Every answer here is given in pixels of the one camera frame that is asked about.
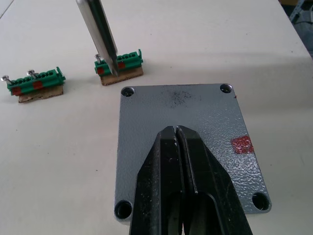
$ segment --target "green terminal block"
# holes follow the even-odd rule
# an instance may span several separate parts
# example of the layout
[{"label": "green terminal block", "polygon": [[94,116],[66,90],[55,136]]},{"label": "green terminal block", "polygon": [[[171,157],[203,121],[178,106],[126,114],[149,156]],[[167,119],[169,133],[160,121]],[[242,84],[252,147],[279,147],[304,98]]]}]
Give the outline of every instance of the green terminal block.
[{"label": "green terminal block", "polygon": [[12,80],[11,84],[7,84],[11,95],[20,96],[45,87],[53,87],[64,84],[65,77],[59,67],[56,70],[36,73],[33,76]]},{"label": "green terminal block", "polygon": [[[117,57],[117,64],[119,71],[126,71],[134,68],[141,67],[141,63],[143,63],[142,57],[141,57],[141,50],[139,49],[139,55],[137,52],[132,52],[125,55],[119,55]],[[110,69],[108,64],[104,60],[100,60],[100,63],[98,61],[94,62],[96,71],[96,74],[99,76],[107,76],[110,75]]]}]

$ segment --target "gray metal plate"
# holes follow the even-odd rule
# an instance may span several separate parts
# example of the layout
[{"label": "gray metal plate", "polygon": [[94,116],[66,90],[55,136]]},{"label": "gray metal plate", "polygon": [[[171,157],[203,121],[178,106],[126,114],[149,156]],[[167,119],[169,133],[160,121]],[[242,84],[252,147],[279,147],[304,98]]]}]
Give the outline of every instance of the gray metal plate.
[{"label": "gray metal plate", "polygon": [[[220,86],[138,86],[132,87],[132,96],[121,95],[114,205],[121,200],[133,204],[137,173],[157,133],[166,126],[183,125],[199,133],[227,170],[245,213],[270,210],[254,152],[236,154],[231,143],[248,135],[235,93],[223,93]],[[267,210],[254,206],[252,196],[257,192],[268,199]]]}]

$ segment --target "dark stain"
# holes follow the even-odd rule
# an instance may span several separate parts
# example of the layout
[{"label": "dark stain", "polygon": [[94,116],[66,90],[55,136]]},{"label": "dark stain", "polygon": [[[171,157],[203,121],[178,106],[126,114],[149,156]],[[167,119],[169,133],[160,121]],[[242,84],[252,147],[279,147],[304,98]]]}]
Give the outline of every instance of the dark stain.
[{"label": "dark stain", "polygon": [[179,91],[179,92],[173,92],[171,95],[171,100],[173,101],[171,108],[175,108],[177,106],[185,106],[186,100],[190,99],[192,96],[189,92],[185,91]]}]

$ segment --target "green connector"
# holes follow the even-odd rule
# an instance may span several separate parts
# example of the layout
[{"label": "green connector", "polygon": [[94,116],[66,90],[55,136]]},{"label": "green connector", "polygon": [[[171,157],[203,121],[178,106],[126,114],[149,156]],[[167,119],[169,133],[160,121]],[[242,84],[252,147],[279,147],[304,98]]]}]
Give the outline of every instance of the green connector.
[{"label": "green connector", "polygon": [[39,90],[45,87],[53,87],[64,84],[65,77],[63,76],[59,67],[56,70],[49,70],[47,72],[36,73],[32,76],[12,80],[11,85],[7,84],[7,88],[11,95],[22,95]]},{"label": "green connector", "polygon": [[[135,51],[135,52],[125,54],[125,55],[119,55],[117,57],[117,64],[118,64],[119,71],[126,71],[126,70],[141,67],[141,63],[143,63],[143,60],[141,57],[140,49],[138,53],[139,55]],[[94,65],[95,65],[94,70],[96,71],[96,74],[98,74],[99,76],[106,76],[106,75],[111,74],[109,66],[104,60],[101,60],[100,64],[97,61],[95,61]]]}]

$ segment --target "red label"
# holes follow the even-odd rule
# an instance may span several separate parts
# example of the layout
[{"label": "red label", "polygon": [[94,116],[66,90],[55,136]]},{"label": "red label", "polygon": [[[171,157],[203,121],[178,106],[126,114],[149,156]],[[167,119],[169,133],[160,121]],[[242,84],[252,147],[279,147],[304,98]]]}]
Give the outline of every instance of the red label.
[{"label": "red label", "polygon": [[254,148],[249,136],[242,136],[231,140],[236,154],[254,153]]},{"label": "red label", "polygon": [[125,63],[124,62],[119,62],[118,63],[118,68],[119,69],[124,69],[125,68]]},{"label": "red label", "polygon": [[35,90],[41,89],[43,87],[42,81],[33,82],[33,87]]},{"label": "red label", "polygon": [[21,92],[21,88],[20,87],[14,87],[12,88],[12,95],[22,95],[22,92]]},{"label": "red label", "polygon": [[103,68],[97,68],[97,74],[103,74],[104,70]]}]

